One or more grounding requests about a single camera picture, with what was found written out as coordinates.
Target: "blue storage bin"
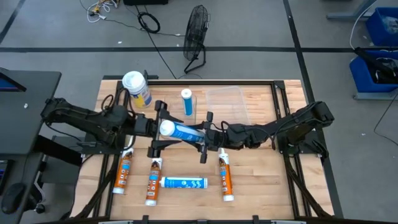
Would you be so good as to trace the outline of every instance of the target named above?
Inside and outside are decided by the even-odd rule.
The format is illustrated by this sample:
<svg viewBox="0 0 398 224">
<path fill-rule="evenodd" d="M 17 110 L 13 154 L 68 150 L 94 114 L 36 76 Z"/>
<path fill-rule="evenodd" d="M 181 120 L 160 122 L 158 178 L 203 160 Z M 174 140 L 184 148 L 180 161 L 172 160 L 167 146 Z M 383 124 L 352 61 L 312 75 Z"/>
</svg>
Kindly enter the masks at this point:
<svg viewBox="0 0 398 224">
<path fill-rule="evenodd" d="M 398 7 L 377 7 L 373 15 L 366 21 L 366 27 L 374 45 L 398 46 L 398 34 L 388 33 L 382 16 L 398 18 Z"/>
<path fill-rule="evenodd" d="M 386 52 L 379 50 L 368 50 L 367 53 L 379 58 L 393 58 L 398 60 L 398 52 Z M 366 62 L 356 57 L 349 65 L 355 81 L 356 89 L 360 93 L 387 93 L 398 88 L 398 84 L 376 84 L 373 82 Z"/>
</svg>

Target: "black fan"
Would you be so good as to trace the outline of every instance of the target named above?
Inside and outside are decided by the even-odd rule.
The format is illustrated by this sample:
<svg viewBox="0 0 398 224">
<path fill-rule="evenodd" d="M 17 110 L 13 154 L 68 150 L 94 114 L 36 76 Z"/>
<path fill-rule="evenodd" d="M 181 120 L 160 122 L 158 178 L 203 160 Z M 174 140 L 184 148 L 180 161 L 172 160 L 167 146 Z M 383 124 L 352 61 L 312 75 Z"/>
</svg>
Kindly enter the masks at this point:
<svg viewBox="0 0 398 224">
<path fill-rule="evenodd" d="M 184 40 L 184 57 L 191 62 L 184 69 L 188 73 L 194 69 L 202 67 L 206 64 L 206 48 L 203 45 L 205 41 L 206 31 L 208 28 L 208 13 L 207 9 L 200 6 L 195 6 L 189 17 L 187 31 Z M 203 49 L 203 63 L 194 68 L 188 69 L 193 61 L 198 59 L 200 51 Z"/>
</svg>

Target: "wooden tabletop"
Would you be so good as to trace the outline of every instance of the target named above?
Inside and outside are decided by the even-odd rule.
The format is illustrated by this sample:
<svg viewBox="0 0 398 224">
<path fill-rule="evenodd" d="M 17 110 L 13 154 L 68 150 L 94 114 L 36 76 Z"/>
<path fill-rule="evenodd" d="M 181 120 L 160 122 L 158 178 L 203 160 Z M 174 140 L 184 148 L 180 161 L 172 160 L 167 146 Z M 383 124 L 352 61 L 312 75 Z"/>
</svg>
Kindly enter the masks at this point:
<svg viewBox="0 0 398 224">
<path fill-rule="evenodd" d="M 114 94 L 117 80 L 103 80 L 98 93 L 96 111 L 108 94 Z M 300 80 L 285 80 L 291 112 L 306 105 Z M 145 109 L 135 111 L 155 118 L 154 101 L 177 96 L 189 88 L 197 98 L 196 123 L 206 118 L 206 91 L 224 88 L 215 85 L 150 86 L 153 101 Z M 276 119 L 271 88 L 264 85 L 241 85 L 251 124 L 266 124 Z M 292 219 L 285 165 L 278 151 L 271 149 L 267 141 L 259 149 L 227 150 L 233 183 L 233 202 L 224 202 L 221 195 L 218 155 L 208 152 L 206 164 L 199 163 L 200 154 L 188 144 L 180 143 L 162 151 L 162 175 L 208 178 L 207 189 L 160 189 L 157 206 L 144 205 L 149 179 L 151 159 L 147 155 L 149 138 L 137 138 L 134 155 L 124 195 L 114 195 L 112 220 L 140 220 L 149 215 L 151 220 L 250 220 L 253 215 L 260 219 Z M 305 183 L 323 209 L 333 214 L 328 187 L 320 159 L 314 154 L 300 155 Z M 93 156 L 80 171 L 72 216 L 76 215 L 95 192 L 102 155 Z M 300 214 L 304 214 L 300 192 L 296 189 Z M 104 213 L 106 190 L 100 214 Z"/>
</svg>

